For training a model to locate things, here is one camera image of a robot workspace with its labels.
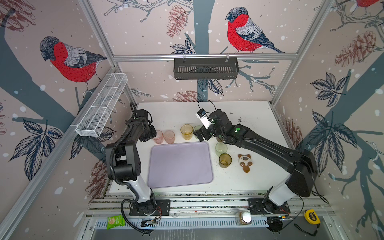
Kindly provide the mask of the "pink glass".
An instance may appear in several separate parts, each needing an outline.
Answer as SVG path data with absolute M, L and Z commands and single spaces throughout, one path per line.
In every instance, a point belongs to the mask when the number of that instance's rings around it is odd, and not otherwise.
M 163 132 L 160 130 L 156 130 L 156 136 L 153 137 L 153 140 L 156 144 L 161 145 L 164 141 Z
M 163 137 L 167 144 L 173 144 L 175 142 L 175 133 L 171 130 L 165 131 Z

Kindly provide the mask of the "olive amber glass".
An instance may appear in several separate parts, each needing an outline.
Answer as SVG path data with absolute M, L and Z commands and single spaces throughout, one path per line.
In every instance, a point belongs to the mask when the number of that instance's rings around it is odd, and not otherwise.
M 231 165 L 231 163 L 232 157 L 229 154 L 224 153 L 219 156 L 219 165 L 221 168 L 227 168 Z

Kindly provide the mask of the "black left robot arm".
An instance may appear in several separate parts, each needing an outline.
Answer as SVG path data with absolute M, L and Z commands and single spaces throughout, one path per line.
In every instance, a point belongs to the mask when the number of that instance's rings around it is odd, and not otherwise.
M 135 211 L 151 215 L 156 211 L 157 204 L 152 189 L 141 177 L 142 164 L 137 142 L 151 140 L 157 136 L 157 131 L 148 111 L 138 110 L 134 103 L 130 103 L 130 107 L 132 117 L 125 121 L 127 128 L 115 143 L 106 147 L 107 174 L 111 181 L 132 193 L 133 198 L 125 201 L 131 203 Z

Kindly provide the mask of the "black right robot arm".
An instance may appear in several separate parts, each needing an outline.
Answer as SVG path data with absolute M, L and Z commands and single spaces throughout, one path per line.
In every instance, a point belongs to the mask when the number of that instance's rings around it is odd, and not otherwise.
M 262 209 L 273 213 L 295 196 L 308 198 L 318 175 L 314 154 L 299 152 L 272 142 L 243 125 L 233 125 L 227 114 L 218 109 L 212 113 L 200 109 L 197 114 L 203 126 L 194 131 L 200 142 L 218 137 L 225 144 L 244 148 L 261 155 L 283 168 L 289 175 L 271 187 L 262 201 Z

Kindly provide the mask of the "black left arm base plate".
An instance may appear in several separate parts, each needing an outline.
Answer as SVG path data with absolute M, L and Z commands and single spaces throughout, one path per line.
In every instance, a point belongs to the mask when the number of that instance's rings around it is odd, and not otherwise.
M 168 216 L 170 214 L 170 207 L 170 200 L 149 200 L 143 203 L 133 203 L 130 207 L 129 216 Z

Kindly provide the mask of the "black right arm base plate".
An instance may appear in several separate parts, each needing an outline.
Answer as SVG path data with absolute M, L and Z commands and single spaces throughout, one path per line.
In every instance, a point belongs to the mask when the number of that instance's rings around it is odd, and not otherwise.
M 288 203 L 277 206 L 266 199 L 248 199 L 248 210 L 252 215 L 289 215 L 291 213 Z

